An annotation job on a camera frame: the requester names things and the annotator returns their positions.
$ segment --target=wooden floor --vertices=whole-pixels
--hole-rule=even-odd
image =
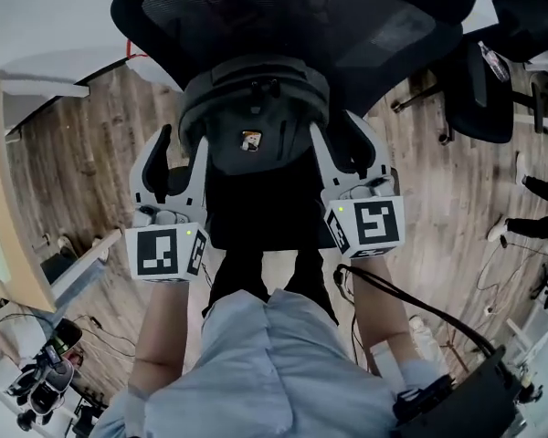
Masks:
[[[527,86],[525,74],[514,76],[518,89]],[[388,264],[395,282],[413,295],[479,327],[488,337],[506,339],[504,320],[510,314],[527,314],[527,293],[536,281],[542,258],[510,246],[498,249],[485,240],[488,228],[501,214],[538,218],[548,214],[548,203],[513,184],[516,151],[525,151],[532,171],[548,181],[548,136],[532,128],[516,126],[507,145],[493,145],[458,136],[447,147],[437,142],[444,130],[441,97],[396,115],[389,106],[406,98],[410,85],[418,90],[423,79],[403,82],[372,110],[385,121],[380,131],[400,176],[406,205],[406,245],[390,254]],[[86,99],[62,99],[44,110],[22,130],[22,140],[8,146],[17,198],[28,234],[39,241],[67,234],[79,248],[89,247],[94,235],[116,226],[130,225],[132,203],[128,176],[136,155],[154,131],[165,123],[175,125],[179,99],[169,89],[141,80],[126,67],[95,79]],[[185,163],[173,137],[171,164]],[[512,236],[512,242],[538,248],[540,242]],[[55,248],[43,252],[46,258]],[[352,309],[332,285],[331,272],[338,252],[325,252],[327,285],[332,295],[345,345],[351,349]],[[213,275],[223,255],[209,255],[207,269]],[[267,254],[264,278],[268,287],[281,287],[290,278],[293,254]],[[111,249],[105,277],[86,290],[69,309],[68,318],[95,316],[117,336],[136,340],[151,287],[129,277],[123,240]],[[484,308],[496,300],[496,315],[488,318]],[[199,353],[200,311],[208,299],[208,286],[191,289],[189,340],[185,367],[190,369]],[[410,314],[416,311],[409,307]],[[443,323],[422,313],[444,343]],[[94,330],[83,318],[81,326]],[[116,349],[132,354],[125,341],[101,333]],[[123,357],[86,333],[82,381],[108,398],[125,384],[130,359]],[[461,355],[471,361],[471,345],[455,336]],[[459,366],[448,354],[454,371]]]

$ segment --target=sticker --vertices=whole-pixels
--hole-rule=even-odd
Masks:
[[[332,238],[335,239],[337,247],[339,248],[339,250],[341,250],[341,253],[345,253],[349,248],[349,242],[347,241],[345,232],[341,228],[341,225],[339,224],[339,221],[337,220],[337,217],[335,216],[335,213],[333,211],[331,211],[329,217],[327,217],[327,225],[331,230]]]
[[[394,204],[391,201],[355,203],[353,207],[360,245],[400,240]]]
[[[200,231],[197,231],[195,243],[193,244],[193,251],[191,252],[191,258],[189,259],[189,266],[187,268],[188,273],[195,276],[199,274],[199,267],[201,267],[201,260],[203,259],[206,242],[206,237]]]
[[[243,151],[256,152],[259,149],[259,144],[262,141],[262,133],[259,131],[242,131],[243,141],[241,142],[241,149]]]
[[[139,232],[136,251],[139,275],[178,273],[176,229]]]
[[[369,258],[370,256],[381,256],[385,255],[392,249],[394,249],[393,246],[390,246],[388,248],[375,248],[373,250],[359,250],[355,255],[352,255],[351,258]]]

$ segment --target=white wall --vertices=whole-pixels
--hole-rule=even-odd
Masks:
[[[77,81],[125,55],[112,0],[0,0],[0,68]]]

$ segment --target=office chair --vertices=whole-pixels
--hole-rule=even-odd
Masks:
[[[509,67],[500,59],[501,66]],[[513,91],[511,80],[497,78],[481,55],[475,42],[464,39],[448,57],[439,60],[430,70],[437,84],[412,99],[392,104],[396,113],[411,107],[429,96],[443,92],[447,132],[438,137],[444,146],[455,140],[455,131],[476,140],[507,143],[513,134],[513,103],[534,111],[534,130],[543,131],[543,107],[540,90],[532,83],[532,95]]]
[[[505,143],[513,134],[513,103],[533,110],[533,127],[543,132],[543,103],[539,88],[532,95],[511,90],[510,82],[497,79],[480,53],[477,41],[513,62],[527,62],[548,50],[548,0],[493,0],[500,22],[464,37],[450,56],[431,67],[436,86],[412,99],[395,102],[401,112],[439,91],[444,92],[448,132],[441,144],[454,140],[454,131],[481,141]],[[507,70],[507,64],[501,60]]]
[[[548,50],[548,0],[493,0],[499,23],[475,37],[516,63]]]
[[[284,66],[292,83],[313,82],[310,93],[329,102],[328,116],[323,115],[325,140],[337,167],[353,172],[373,163],[374,149],[345,121],[344,110],[364,116],[402,79],[453,50],[462,38],[460,23],[474,2],[114,0],[111,16],[120,31],[185,90],[185,109],[194,107],[188,103],[187,90],[193,89],[189,82],[219,64],[252,54],[299,60],[304,66],[284,62],[279,68]],[[324,76],[330,93],[313,81],[310,68]],[[260,66],[254,65],[249,71],[257,69]],[[256,96],[264,92],[256,86]],[[269,86],[268,93],[274,99],[279,91]],[[234,157],[238,150],[208,136],[212,163],[205,197],[214,246],[295,249],[312,245],[313,234],[319,248],[335,246],[321,218],[322,185],[309,136],[311,114],[309,107],[292,123],[279,122],[276,129],[263,132],[279,145],[275,163],[224,170],[221,158]],[[203,128],[207,126],[180,125],[181,143],[191,156]],[[168,180],[169,188],[183,186],[186,174],[173,169],[163,181]]]

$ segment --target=mesh chair back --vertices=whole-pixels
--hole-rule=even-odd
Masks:
[[[475,37],[517,63],[548,50],[548,0],[493,0],[493,4],[500,23]]]
[[[184,89],[251,53],[304,60],[334,106],[364,115],[390,88],[461,38],[475,0],[115,0],[119,29]]]

